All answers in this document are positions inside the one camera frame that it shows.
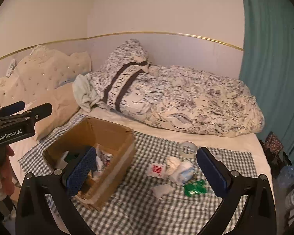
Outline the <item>person's left hand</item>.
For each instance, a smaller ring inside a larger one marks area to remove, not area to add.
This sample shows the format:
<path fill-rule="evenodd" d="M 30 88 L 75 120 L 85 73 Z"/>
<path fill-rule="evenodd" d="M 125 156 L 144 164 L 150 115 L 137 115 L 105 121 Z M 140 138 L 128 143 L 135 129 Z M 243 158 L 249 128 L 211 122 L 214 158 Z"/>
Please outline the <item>person's left hand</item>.
<path fill-rule="evenodd" d="M 10 196 L 15 191 L 13 184 L 13 170 L 10 164 L 10 156 L 14 156 L 15 153 L 9 145 L 6 146 L 6 156 L 2 165 L 0 165 L 0 201 L 4 200 L 7 196 Z"/>

